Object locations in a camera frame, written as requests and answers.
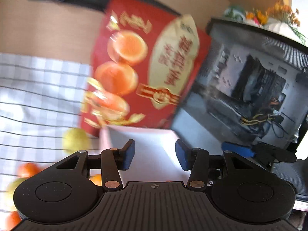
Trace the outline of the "red snack bag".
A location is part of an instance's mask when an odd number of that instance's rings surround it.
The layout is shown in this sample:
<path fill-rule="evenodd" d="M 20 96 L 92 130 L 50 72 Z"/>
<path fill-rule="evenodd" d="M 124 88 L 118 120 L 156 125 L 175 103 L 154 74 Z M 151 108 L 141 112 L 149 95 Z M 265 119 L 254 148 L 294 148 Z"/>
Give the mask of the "red snack bag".
<path fill-rule="evenodd" d="M 110 0 L 92 52 L 80 125 L 169 128 L 206 58 L 211 37 L 191 15 L 140 0 Z"/>

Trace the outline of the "yellow-green pear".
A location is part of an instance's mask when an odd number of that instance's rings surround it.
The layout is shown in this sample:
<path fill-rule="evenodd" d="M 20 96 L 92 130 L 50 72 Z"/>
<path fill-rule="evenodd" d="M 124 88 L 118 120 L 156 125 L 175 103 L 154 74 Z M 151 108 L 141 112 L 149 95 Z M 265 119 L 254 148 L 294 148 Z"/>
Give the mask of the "yellow-green pear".
<path fill-rule="evenodd" d="M 24 177 L 18 177 L 16 178 L 13 182 L 10 182 L 9 185 L 6 188 L 6 197 L 7 198 L 12 198 L 14 195 L 14 191 L 16 190 L 16 188 L 25 180 L 27 180 L 27 178 Z"/>

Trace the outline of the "glass-sided computer case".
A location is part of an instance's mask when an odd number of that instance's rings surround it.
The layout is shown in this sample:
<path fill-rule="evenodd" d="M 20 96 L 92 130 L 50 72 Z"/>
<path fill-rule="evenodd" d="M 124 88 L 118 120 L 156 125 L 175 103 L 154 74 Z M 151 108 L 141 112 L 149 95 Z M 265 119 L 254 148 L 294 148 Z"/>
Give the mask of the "glass-sided computer case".
<path fill-rule="evenodd" d="M 213 18 L 211 45 L 172 130 L 212 154 L 260 142 L 295 152 L 307 133 L 307 47 L 266 29 Z"/>

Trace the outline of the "mandarin near box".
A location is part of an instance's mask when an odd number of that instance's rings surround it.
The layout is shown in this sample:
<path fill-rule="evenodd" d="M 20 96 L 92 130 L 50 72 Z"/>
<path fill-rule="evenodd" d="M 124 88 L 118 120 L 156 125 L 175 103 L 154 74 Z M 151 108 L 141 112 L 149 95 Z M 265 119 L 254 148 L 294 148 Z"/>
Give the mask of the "mandarin near box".
<path fill-rule="evenodd" d="M 89 180 L 92 181 L 96 186 L 102 186 L 101 174 L 95 174 L 93 176 L 90 176 Z"/>

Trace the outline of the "yellow-green lemon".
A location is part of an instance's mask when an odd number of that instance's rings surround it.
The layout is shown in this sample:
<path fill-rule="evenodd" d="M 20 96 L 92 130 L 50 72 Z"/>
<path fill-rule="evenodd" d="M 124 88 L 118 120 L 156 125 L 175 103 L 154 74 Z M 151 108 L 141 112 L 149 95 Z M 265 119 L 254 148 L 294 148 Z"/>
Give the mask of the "yellow-green lemon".
<path fill-rule="evenodd" d="M 67 154 L 91 148 L 91 140 L 81 128 L 67 130 L 62 139 L 62 148 Z"/>

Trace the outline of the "pink cardboard box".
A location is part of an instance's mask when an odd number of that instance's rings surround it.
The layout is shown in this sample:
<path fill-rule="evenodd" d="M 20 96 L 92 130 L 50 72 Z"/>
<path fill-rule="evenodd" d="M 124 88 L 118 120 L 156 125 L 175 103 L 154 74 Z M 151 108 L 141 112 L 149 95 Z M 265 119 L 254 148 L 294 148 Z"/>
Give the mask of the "pink cardboard box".
<path fill-rule="evenodd" d="M 122 148 L 135 141 L 135 155 L 127 171 L 120 171 L 125 185 L 135 182 L 184 182 L 190 172 L 182 170 L 175 153 L 177 134 L 167 129 L 105 126 L 100 130 L 100 149 Z"/>

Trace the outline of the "orange flower bouquet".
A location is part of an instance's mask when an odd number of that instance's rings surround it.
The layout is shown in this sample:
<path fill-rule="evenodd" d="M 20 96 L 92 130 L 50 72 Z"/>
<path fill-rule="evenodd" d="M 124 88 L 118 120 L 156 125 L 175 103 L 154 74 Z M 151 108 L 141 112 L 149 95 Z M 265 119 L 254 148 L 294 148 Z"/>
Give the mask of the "orange flower bouquet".
<path fill-rule="evenodd" d="M 289 5 L 276 2 L 273 7 L 269 7 L 266 11 L 259 9 L 246 11 L 238 5 L 231 5 L 224 11 L 223 16 L 306 44 L 307 37 L 299 31 L 301 25 L 298 19 L 299 11 L 297 9 L 292 10 Z"/>

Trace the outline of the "mandarin behind pear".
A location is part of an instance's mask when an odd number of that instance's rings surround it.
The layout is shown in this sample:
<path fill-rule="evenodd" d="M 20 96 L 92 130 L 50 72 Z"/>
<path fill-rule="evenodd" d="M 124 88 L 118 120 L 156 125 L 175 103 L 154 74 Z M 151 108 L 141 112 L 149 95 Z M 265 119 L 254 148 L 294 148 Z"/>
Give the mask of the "mandarin behind pear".
<path fill-rule="evenodd" d="M 29 178 L 41 172 L 40 167 L 34 163 L 24 163 L 18 166 L 17 176 L 21 178 Z"/>

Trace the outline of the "large orange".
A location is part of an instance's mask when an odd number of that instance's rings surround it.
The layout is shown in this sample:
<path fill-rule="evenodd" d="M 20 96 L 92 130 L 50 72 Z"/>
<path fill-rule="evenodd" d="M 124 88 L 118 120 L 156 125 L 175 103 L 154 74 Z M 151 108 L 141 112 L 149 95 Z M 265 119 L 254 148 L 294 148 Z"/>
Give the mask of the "large orange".
<path fill-rule="evenodd" d="M 6 218 L 6 230 L 12 230 L 21 222 L 21 218 L 17 211 L 11 212 Z"/>

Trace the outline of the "white checkered tablecloth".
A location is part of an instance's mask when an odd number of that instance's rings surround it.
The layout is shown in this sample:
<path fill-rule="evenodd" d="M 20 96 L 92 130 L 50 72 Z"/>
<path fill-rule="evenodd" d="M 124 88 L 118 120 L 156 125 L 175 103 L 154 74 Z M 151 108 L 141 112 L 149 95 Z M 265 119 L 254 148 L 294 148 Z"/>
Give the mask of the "white checkered tablecloth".
<path fill-rule="evenodd" d="M 21 164 L 66 157 L 62 137 L 79 125 L 87 64 L 1 53 L 1 230 L 14 210 L 7 194 Z"/>

